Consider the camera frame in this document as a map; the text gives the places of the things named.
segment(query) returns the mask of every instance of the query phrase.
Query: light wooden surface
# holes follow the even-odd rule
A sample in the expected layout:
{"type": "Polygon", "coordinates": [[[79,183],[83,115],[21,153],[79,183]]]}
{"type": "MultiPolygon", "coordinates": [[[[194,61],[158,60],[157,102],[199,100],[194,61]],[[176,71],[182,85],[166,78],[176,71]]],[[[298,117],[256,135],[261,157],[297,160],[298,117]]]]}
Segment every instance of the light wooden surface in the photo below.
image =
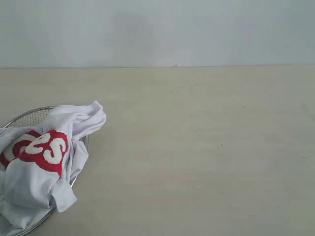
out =
{"type": "Polygon", "coordinates": [[[315,66],[0,70],[1,124],[98,100],[69,210],[33,236],[310,236],[315,66]]]}

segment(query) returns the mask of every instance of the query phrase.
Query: metal rim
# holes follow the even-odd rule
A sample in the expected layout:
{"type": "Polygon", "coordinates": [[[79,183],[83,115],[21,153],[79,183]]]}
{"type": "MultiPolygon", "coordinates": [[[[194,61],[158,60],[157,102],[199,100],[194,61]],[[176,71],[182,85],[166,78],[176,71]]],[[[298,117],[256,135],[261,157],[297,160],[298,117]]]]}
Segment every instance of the metal rim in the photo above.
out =
{"type": "MultiPolygon", "coordinates": [[[[33,112],[37,112],[37,111],[41,111],[41,110],[51,110],[53,108],[55,108],[56,106],[47,106],[47,107],[40,107],[40,108],[36,108],[27,112],[24,112],[20,115],[18,115],[17,117],[13,118],[12,120],[10,120],[3,128],[7,128],[9,127],[12,123],[14,123],[15,121],[17,121],[18,119],[31,114],[33,112]]],[[[86,149],[88,149],[88,145],[89,145],[89,136],[85,136],[83,137],[84,141],[84,145],[86,147],[86,149]]],[[[74,182],[76,181],[78,176],[74,177],[74,179],[72,179],[70,181],[70,186],[72,187],[74,182]]],[[[43,218],[41,218],[38,222],[36,222],[35,224],[33,224],[30,228],[24,230],[21,233],[15,234],[13,236],[25,236],[28,235],[29,233],[31,233],[33,230],[35,230],[36,228],[40,227],[44,222],[46,222],[54,213],[56,212],[56,208],[52,208],[43,218]]]]}

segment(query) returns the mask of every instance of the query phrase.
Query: red logo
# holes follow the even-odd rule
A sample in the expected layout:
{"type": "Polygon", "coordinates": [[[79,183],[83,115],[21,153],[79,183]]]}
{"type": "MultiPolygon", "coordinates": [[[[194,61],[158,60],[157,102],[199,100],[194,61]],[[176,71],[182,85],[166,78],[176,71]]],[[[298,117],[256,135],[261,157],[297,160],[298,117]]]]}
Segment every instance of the red logo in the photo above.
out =
{"type": "Polygon", "coordinates": [[[40,168],[62,175],[62,160],[68,150],[67,135],[54,129],[30,143],[18,155],[26,162],[35,162],[40,168]]]}
{"type": "Polygon", "coordinates": [[[35,130],[21,135],[4,149],[3,153],[0,155],[0,163],[3,164],[6,169],[9,163],[17,158],[17,156],[38,137],[40,137],[40,134],[35,130]]]}

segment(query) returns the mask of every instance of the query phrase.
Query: metal strainer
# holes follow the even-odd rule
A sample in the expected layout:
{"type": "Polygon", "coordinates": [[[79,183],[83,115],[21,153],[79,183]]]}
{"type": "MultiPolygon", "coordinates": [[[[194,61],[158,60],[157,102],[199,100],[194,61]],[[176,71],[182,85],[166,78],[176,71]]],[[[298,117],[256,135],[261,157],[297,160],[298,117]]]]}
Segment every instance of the metal strainer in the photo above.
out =
{"type": "MultiPolygon", "coordinates": [[[[40,107],[33,110],[30,110],[28,112],[25,112],[23,114],[20,114],[16,118],[12,119],[8,124],[4,126],[4,128],[8,127],[23,127],[23,126],[36,126],[42,123],[48,114],[50,113],[50,110],[52,110],[55,106],[50,107],[40,107]]],[[[89,144],[89,136],[85,136],[81,139],[81,141],[84,143],[85,147],[88,149],[89,144]]],[[[76,177],[70,181],[70,186],[72,187],[74,182],[76,180],[76,177]]],[[[55,213],[56,208],[52,208],[43,218],[41,218],[36,224],[32,225],[30,228],[25,229],[23,232],[18,233],[14,236],[24,236],[29,234],[31,231],[39,227],[41,224],[43,224],[46,220],[49,219],[50,216],[55,213]]]]}

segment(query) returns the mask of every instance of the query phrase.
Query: white wall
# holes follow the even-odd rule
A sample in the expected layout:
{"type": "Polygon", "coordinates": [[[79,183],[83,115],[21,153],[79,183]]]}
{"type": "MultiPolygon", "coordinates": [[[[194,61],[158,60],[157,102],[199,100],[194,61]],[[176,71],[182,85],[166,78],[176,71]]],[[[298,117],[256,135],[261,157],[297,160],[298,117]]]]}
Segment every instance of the white wall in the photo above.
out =
{"type": "Polygon", "coordinates": [[[0,67],[315,63],[314,0],[0,0],[0,67]]]}

